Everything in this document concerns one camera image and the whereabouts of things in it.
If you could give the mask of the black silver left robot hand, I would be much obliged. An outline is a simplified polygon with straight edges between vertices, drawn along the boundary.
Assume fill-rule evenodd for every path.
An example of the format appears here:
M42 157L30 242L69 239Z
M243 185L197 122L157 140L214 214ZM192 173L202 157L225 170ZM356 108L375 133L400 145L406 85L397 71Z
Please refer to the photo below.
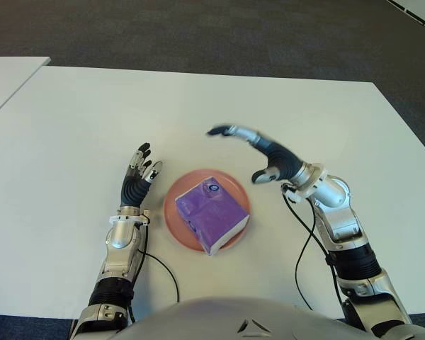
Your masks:
M147 160L150 143L142 144L133 154L127 167L120 192L120 206L140 208L149 188L162 170L163 163Z

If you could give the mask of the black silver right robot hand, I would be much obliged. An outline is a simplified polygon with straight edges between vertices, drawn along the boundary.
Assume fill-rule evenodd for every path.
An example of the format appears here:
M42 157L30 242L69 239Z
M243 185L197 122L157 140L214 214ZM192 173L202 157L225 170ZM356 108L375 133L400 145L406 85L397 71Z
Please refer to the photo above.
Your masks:
M251 181L254 184L271 181L289 181L303 167L304 161L283 145L263 136L260 132L239 125L219 125L206 132L209 136L222 135L236 137L246 141L254 149L267 158L265 169L253 173Z

